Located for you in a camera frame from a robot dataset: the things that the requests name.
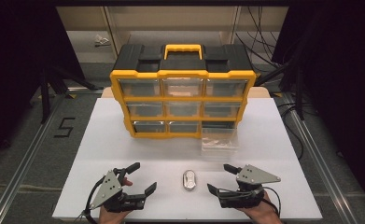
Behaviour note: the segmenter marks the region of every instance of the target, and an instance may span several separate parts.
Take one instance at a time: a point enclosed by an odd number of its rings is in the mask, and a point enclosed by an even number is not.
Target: yellow storage organizer
[[[237,127],[256,74],[242,45],[124,45],[110,79],[132,137],[201,138]]]

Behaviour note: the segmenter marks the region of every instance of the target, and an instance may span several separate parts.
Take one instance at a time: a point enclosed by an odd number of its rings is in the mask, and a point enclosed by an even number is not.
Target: human hand
[[[264,191],[265,200],[270,201],[269,195]],[[260,202],[256,207],[251,208],[236,208],[239,211],[244,212],[247,216],[252,218],[259,224],[278,224],[282,223],[274,209],[265,202]]]
[[[133,184],[133,182],[128,180],[127,177],[124,177],[122,185],[131,186],[132,184]],[[104,206],[101,206],[99,223],[100,224],[120,224],[123,221],[123,219],[131,212],[132,211],[113,213],[113,212],[106,211]]]

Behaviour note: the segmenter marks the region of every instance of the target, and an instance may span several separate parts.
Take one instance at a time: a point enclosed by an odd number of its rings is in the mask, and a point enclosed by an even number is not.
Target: plastic drawer
[[[165,107],[168,116],[199,117],[201,102],[167,102]]]
[[[202,128],[206,129],[234,129],[234,121],[202,121]]]
[[[238,150],[236,129],[202,128],[202,155],[226,159]]]
[[[246,89],[246,79],[207,79],[205,95],[241,97]]]
[[[197,133],[198,121],[169,121],[170,133]]]
[[[166,96],[201,96],[202,78],[169,77],[162,80]]]
[[[162,102],[127,102],[130,116],[161,117]]]
[[[124,96],[160,96],[158,79],[119,79]]]
[[[164,121],[133,121],[136,133],[164,133]]]
[[[240,103],[228,102],[205,102],[204,116],[211,118],[232,118],[236,117],[240,109]]]

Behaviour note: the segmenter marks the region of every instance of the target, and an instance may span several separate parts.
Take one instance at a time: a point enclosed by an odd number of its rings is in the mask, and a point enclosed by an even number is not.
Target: white table
[[[251,164],[280,176],[281,182],[264,186],[278,192],[284,220],[322,218],[273,99],[249,99],[238,137],[240,148],[229,160],[209,161],[201,155],[200,139],[131,138],[119,103],[98,99],[53,217],[75,219],[95,182],[108,170],[139,161],[141,168],[127,175],[133,185],[124,191],[140,194],[154,182],[157,189],[147,198],[144,210],[132,212],[126,221],[246,221],[243,213],[221,208],[206,186],[237,189],[235,175],[223,170],[224,163],[236,167]],[[189,169],[197,176],[193,191],[182,187],[182,175]],[[268,192],[278,205],[276,196]],[[98,217],[99,209],[91,215]]]

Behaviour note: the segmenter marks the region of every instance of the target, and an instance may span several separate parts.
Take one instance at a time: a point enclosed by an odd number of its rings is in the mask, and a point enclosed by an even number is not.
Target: metal rail
[[[286,103],[294,103],[290,94],[285,94]],[[322,178],[322,181],[325,184],[325,187],[328,190],[328,193],[333,200],[334,205],[336,206],[337,211],[343,221],[343,223],[358,223],[357,219],[355,218],[351,206],[348,203],[348,200],[344,196],[342,190],[340,189],[339,185],[337,184],[336,180],[334,179],[330,168],[326,164],[319,148],[316,146],[316,142],[313,136],[310,134],[304,120],[300,120],[299,116],[295,111],[291,111],[291,115],[293,121],[295,122],[298,131],[302,137],[302,140],[308,149],[311,157],[313,158],[314,164],[316,165],[316,169],[319,172],[319,175]]]
[[[20,185],[25,178],[28,170],[36,156],[36,152],[39,150],[42,145],[43,140],[45,139],[46,133],[49,129],[50,124],[52,123],[54,114],[56,113],[59,105],[63,101],[64,95],[58,95],[55,98],[55,102],[53,104],[53,109],[50,111],[49,118],[45,123],[41,124],[39,130],[37,131],[34,140],[31,145],[28,147],[27,152],[21,160],[19,167],[11,178],[10,182],[7,184],[5,191],[0,197],[0,223],[2,223],[5,215],[7,214],[8,208],[13,203],[13,200],[20,188]]]

